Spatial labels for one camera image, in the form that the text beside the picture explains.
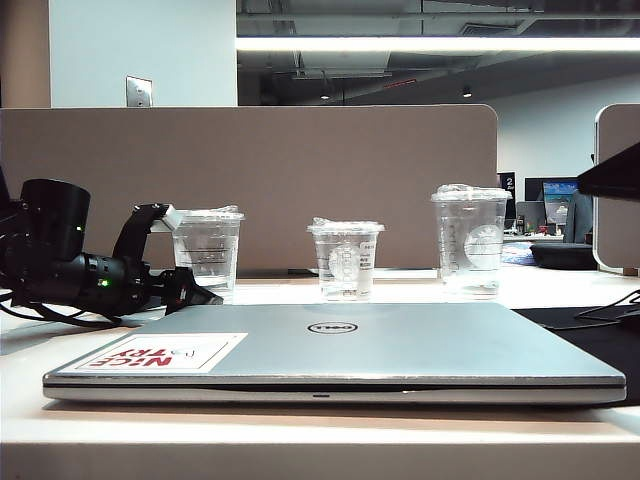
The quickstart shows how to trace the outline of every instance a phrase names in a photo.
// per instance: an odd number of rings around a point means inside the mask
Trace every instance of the dell logo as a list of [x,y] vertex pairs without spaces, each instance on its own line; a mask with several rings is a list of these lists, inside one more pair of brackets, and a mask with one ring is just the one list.
[[353,323],[325,322],[309,325],[307,329],[311,330],[313,333],[326,333],[329,335],[335,335],[337,333],[353,332],[358,329],[358,326],[354,325]]

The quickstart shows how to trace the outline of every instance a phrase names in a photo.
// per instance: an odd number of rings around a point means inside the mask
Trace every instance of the plastic lid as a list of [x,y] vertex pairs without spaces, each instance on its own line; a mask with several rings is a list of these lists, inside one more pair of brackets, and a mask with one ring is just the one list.
[[336,222],[326,218],[314,217],[313,225],[307,227],[307,232],[314,235],[331,233],[377,233],[384,230],[384,225],[378,222],[349,221]]
[[244,220],[244,213],[238,212],[237,205],[201,210],[178,210],[182,215],[182,223],[200,222],[239,222]]
[[441,185],[431,195],[432,202],[464,202],[468,200],[507,200],[511,192],[502,188],[471,187],[462,183]]

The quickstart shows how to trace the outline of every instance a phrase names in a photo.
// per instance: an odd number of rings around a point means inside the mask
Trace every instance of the nice try sticker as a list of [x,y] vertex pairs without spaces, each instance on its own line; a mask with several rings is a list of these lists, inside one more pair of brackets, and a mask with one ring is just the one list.
[[246,336],[246,333],[134,334],[60,373],[206,373]]

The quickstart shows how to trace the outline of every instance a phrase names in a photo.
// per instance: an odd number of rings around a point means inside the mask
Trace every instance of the white wall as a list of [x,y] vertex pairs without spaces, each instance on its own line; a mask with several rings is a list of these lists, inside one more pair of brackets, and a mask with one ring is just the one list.
[[49,0],[52,107],[123,107],[125,77],[156,106],[233,106],[236,2]]
[[636,102],[640,75],[487,101],[498,113],[498,171],[516,172],[516,199],[524,200],[525,177],[576,176],[590,168],[598,111]]

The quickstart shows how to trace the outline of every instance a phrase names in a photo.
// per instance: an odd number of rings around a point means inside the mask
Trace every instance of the cable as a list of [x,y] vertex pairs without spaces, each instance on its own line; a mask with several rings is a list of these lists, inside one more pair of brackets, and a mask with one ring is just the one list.
[[120,322],[122,322],[122,319],[118,317],[106,317],[106,316],[105,318],[107,318],[111,323],[101,322],[101,321],[80,320],[79,318],[76,318],[76,317],[78,315],[86,313],[85,310],[79,310],[69,315],[63,315],[62,313],[58,313],[54,310],[51,310],[50,308],[45,307],[44,305],[27,307],[27,308],[30,308],[31,310],[35,310],[37,313],[42,315],[41,317],[26,315],[24,313],[16,312],[15,310],[11,310],[10,308],[4,306],[1,303],[7,300],[11,300],[11,298],[12,298],[11,293],[5,293],[3,295],[0,295],[0,310],[14,317],[23,318],[25,320],[36,320],[39,322],[61,322],[61,323],[66,323],[68,325],[75,325],[77,327],[88,327],[88,328],[113,328],[118,326]]
[[625,302],[625,301],[629,301],[630,304],[633,305],[637,305],[640,304],[640,289],[638,290],[634,290],[633,292],[629,293],[628,295],[626,295],[625,297],[621,298],[620,300],[617,300],[613,303],[610,303],[609,305],[605,305],[603,307],[595,307],[595,308],[590,308],[589,310],[585,310],[583,312],[577,313],[576,315],[574,315],[573,318],[575,318],[576,320],[600,320],[600,323],[592,323],[592,324],[587,324],[587,325],[573,325],[570,327],[554,327],[551,325],[545,325],[545,324],[540,324],[540,326],[546,328],[547,330],[551,330],[551,331],[563,331],[563,330],[583,330],[586,328],[599,328],[599,327],[609,327],[611,325],[620,325],[622,323],[621,317],[623,317],[624,315],[627,315],[631,312],[639,312],[640,313],[640,309],[631,309],[631,310],[627,310],[626,312],[624,312],[622,315],[617,315],[616,317],[599,317],[596,315],[591,315],[592,313],[595,312],[600,312],[603,310],[606,310],[608,308],[613,308],[616,306],[619,306],[620,303]]

